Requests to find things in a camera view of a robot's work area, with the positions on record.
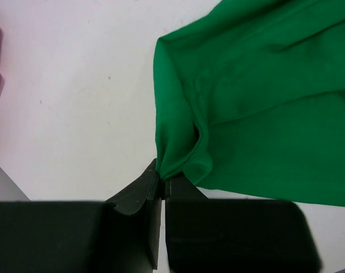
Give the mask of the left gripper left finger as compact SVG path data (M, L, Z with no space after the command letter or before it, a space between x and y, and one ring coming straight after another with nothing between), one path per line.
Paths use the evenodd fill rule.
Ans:
M106 201L0 202L0 272L152 272L161 198L155 162Z

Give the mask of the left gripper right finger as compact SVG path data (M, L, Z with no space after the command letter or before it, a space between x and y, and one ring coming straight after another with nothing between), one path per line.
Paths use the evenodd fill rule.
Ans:
M183 175L165 186L172 272L320 272L300 208L270 199L213 199Z

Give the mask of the green t shirt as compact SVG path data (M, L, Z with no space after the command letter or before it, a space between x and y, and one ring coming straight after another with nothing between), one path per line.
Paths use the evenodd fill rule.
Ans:
M156 170L345 206L345 0L222 1L157 40Z

